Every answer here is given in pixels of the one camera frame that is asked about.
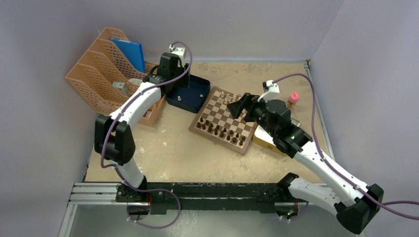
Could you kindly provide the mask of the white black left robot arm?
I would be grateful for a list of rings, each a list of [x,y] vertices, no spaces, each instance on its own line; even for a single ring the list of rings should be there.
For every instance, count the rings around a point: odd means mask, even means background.
[[[128,196],[135,202],[147,197],[147,181],[135,164],[135,141],[132,131],[152,105],[174,88],[188,87],[190,63],[185,62],[184,47],[165,52],[160,62],[142,80],[139,88],[122,106],[95,121],[94,150],[101,155],[102,168],[112,167],[129,187]]]

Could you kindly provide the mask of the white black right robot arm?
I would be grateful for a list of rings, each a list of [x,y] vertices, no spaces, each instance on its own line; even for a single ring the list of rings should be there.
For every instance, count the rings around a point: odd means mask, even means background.
[[[312,184],[290,173],[277,188],[280,199],[289,201],[294,197],[321,207],[357,235],[379,212],[375,202],[382,201],[383,189],[359,180],[318,149],[307,132],[292,124],[291,111],[284,101],[266,102],[259,96],[245,93],[227,108],[235,119],[245,110],[245,122],[256,122],[272,137],[280,152],[309,168],[326,184],[325,187]]]

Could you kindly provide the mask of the wooden chess board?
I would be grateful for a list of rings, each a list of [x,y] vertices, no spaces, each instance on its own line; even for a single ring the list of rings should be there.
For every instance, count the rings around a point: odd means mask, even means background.
[[[226,95],[225,99],[220,97],[222,91]],[[245,155],[257,123],[244,121],[247,114],[245,110],[237,119],[231,117],[227,105],[240,98],[240,94],[214,87],[189,126],[189,131]]]

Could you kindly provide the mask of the gold metal tin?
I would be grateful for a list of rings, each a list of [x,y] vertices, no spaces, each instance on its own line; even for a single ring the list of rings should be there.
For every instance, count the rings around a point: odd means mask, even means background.
[[[261,147],[264,147],[281,156],[286,156],[286,154],[282,153],[280,150],[276,148],[276,146],[273,143],[273,138],[260,125],[256,127],[252,140],[254,143],[260,145]]]

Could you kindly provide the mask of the dark blue tray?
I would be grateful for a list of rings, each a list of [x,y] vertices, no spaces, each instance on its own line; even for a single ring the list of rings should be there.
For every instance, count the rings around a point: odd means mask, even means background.
[[[191,75],[188,88],[174,88],[166,95],[168,104],[197,114],[210,92],[210,81]]]

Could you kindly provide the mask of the blue folder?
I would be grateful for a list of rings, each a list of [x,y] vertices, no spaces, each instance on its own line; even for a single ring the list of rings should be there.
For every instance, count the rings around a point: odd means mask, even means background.
[[[112,41],[119,48],[136,70],[142,73],[146,72],[141,43],[117,38],[110,38],[110,41]]]

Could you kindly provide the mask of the grey box red label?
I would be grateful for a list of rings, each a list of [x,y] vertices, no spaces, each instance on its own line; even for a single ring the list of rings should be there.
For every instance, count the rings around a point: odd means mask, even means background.
[[[124,96],[130,96],[130,91],[128,90],[128,87],[126,86],[126,83],[124,82],[113,82],[112,86],[117,89],[122,95]]]

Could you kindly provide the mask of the pink capped small bottle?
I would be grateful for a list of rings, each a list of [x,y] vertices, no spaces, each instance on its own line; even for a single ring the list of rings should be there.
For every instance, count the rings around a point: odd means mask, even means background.
[[[292,92],[288,97],[287,105],[292,107],[299,101],[299,99],[300,95],[297,92]]]

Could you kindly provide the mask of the peach plastic file organizer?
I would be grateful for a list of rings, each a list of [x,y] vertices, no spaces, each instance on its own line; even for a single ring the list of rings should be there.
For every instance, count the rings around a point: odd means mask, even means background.
[[[122,95],[112,84],[124,82],[130,96],[139,88],[139,84],[130,79],[142,80],[156,66],[145,62],[146,72],[139,72],[128,61],[110,38],[127,40],[125,33],[119,29],[106,27],[89,49],[83,54],[66,80],[99,114],[109,115],[129,98]]]

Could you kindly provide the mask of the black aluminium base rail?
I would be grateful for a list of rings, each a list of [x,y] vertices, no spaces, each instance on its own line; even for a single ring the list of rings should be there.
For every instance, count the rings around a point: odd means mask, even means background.
[[[292,197],[277,183],[169,183],[149,182],[149,193],[122,183],[78,183],[71,204],[125,204],[149,207],[151,214],[168,210],[258,211],[275,213],[305,200]]]

